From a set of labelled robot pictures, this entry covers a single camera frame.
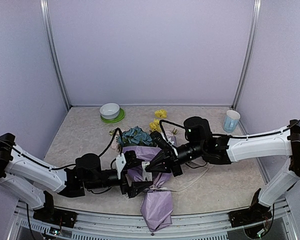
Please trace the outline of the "clear printed cellophane wrap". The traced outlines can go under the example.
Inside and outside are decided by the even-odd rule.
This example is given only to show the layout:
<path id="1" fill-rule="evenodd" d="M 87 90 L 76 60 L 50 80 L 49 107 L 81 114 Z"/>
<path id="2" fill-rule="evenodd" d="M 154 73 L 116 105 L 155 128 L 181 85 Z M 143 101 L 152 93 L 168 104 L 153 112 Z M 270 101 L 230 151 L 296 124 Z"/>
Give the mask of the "clear printed cellophane wrap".
<path id="1" fill-rule="evenodd" d="M 146 191 L 170 191 L 170 192 L 175 192 L 175 193 L 179 193 L 182 192 L 186 189 L 188 189 L 189 187 L 191 187 L 193 184 L 195 184 L 200 178 L 202 178 L 206 172 L 209 170 L 209 167 L 201 174 L 199 175 L 197 178 L 195 178 L 188 186 L 175 190 L 175 189 L 171 189 L 171 188 L 167 188 L 164 186 L 164 183 L 166 183 L 170 178 L 171 178 L 171 174 L 170 173 L 159 173 L 156 178 L 153 177 L 153 174 L 151 172 L 147 172 L 146 171 L 146 167 L 150 164 L 149 161 L 143 161 L 141 163 L 141 167 L 142 167 L 142 181 L 143 182 L 152 182 L 152 185 L 149 186 Z"/>

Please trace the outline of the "pink fake rose bunch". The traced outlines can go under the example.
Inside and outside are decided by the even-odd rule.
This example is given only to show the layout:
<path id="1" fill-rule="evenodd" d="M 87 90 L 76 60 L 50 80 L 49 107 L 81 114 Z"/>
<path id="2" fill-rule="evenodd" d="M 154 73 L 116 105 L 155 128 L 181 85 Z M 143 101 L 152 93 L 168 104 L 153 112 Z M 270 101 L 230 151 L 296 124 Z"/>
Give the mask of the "pink fake rose bunch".
<path id="1" fill-rule="evenodd" d="M 114 137 L 114 139 L 111 143 L 111 148 L 119 153 L 122 149 L 122 141 L 121 141 L 120 132 L 118 130 L 116 131 L 115 129 L 113 129 L 113 130 L 109 131 L 109 135 Z"/>

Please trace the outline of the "yellow fake flower stem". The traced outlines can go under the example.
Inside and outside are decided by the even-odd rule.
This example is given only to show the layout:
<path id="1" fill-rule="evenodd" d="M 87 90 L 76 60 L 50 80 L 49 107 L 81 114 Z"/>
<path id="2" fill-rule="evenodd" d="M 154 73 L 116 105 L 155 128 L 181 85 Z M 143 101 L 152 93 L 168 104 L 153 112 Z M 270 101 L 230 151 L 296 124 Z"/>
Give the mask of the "yellow fake flower stem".
<path id="1" fill-rule="evenodd" d="M 149 128 L 151 132 L 158 131 L 161 132 L 160 120 L 167 118 L 167 111 L 165 109 L 156 110 L 154 112 L 154 119 L 149 123 Z"/>

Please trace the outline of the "blue fake flower bunch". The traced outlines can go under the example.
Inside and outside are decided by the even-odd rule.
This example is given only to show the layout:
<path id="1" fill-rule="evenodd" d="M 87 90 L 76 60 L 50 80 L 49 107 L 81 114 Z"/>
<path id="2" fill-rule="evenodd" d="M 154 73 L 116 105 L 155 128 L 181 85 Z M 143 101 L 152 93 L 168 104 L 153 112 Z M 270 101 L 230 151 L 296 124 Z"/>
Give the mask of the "blue fake flower bunch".
<path id="1" fill-rule="evenodd" d="M 140 127 L 135 126 L 127 131 L 123 131 L 121 135 L 116 138 L 116 142 L 120 147 L 130 146 L 144 146 L 156 147 L 150 134 L 143 131 Z"/>

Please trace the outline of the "purple wrapping paper sheet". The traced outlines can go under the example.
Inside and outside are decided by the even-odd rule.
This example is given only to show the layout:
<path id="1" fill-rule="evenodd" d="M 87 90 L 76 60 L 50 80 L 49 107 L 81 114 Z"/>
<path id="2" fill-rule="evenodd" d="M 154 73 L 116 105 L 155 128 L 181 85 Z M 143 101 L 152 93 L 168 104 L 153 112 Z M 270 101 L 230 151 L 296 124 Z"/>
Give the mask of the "purple wrapping paper sheet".
<path id="1" fill-rule="evenodd" d="M 126 146 L 123 152 L 135 151 L 137 158 L 151 161 L 161 150 L 157 146 Z M 153 173 L 155 179 L 159 173 Z M 154 233 L 172 224 L 173 198 L 171 191 L 145 191 L 140 206 L 141 215 L 150 232 Z"/>

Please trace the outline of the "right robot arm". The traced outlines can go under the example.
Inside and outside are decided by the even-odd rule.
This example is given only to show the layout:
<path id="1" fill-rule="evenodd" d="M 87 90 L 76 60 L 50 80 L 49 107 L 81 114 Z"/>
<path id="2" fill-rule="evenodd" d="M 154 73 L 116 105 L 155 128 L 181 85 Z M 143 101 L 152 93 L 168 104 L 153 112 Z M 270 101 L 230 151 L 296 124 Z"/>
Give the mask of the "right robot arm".
<path id="1" fill-rule="evenodd" d="M 265 217 L 271 205 L 284 192 L 300 180 L 300 121 L 293 119 L 288 126 L 260 134 L 232 136 L 213 134 L 209 121 L 199 116 L 183 122 L 184 135 L 188 141 L 179 147 L 168 142 L 165 132 L 153 131 L 152 140 L 161 149 L 145 167 L 148 173 L 172 173 L 182 175 L 181 165 L 197 158 L 203 158 L 213 165 L 230 165 L 245 159 L 268 156 L 286 156 L 282 169 L 263 188 L 258 189 L 250 207 L 232 211 L 230 217 L 242 217 L 256 222 Z"/>

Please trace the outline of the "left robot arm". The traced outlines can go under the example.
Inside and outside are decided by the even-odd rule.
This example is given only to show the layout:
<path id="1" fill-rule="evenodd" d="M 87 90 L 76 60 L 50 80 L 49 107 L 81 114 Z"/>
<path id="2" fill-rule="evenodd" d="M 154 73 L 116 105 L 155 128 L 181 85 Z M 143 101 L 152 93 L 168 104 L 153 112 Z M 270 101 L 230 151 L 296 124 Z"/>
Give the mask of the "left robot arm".
<path id="1" fill-rule="evenodd" d="M 114 159 L 115 169 L 103 170 L 100 157 L 87 153 L 73 164 L 57 167 L 23 150 L 16 144 L 13 134 L 0 136 L 0 186 L 51 223 L 60 218 L 60 211 L 54 207 L 50 191 L 67 198 L 78 198 L 86 191 L 94 194 L 99 189 L 100 194 L 104 194 L 112 187 L 119 187 L 123 195 L 134 198 L 153 184 L 151 179 L 128 181 L 128 169 L 140 162 L 129 151 Z"/>

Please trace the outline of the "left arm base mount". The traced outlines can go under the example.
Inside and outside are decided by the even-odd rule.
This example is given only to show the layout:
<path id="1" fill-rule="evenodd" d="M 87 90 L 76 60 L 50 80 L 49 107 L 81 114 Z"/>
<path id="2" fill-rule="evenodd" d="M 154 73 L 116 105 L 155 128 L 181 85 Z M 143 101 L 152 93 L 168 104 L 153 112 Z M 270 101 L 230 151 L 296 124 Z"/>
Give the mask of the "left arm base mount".
<path id="1" fill-rule="evenodd" d="M 66 228 L 74 228 L 77 216 L 78 214 L 74 211 L 62 209 L 55 209 L 52 213 L 35 210 L 33 213 L 35 220 Z"/>

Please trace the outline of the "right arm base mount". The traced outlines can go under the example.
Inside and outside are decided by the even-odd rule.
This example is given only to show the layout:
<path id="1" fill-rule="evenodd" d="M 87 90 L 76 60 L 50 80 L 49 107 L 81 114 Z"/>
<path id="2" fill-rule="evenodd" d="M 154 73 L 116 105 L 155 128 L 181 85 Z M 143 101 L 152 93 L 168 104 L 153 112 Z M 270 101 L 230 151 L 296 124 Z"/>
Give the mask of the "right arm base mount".
<path id="1" fill-rule="evenodd" d="M 231 211 L 228 214 L 232 228 L 241 227 L 265 221 L 272 218 L 272 213 L 269 209 L 266 210 L 251 210 L 249 208 Z"/>

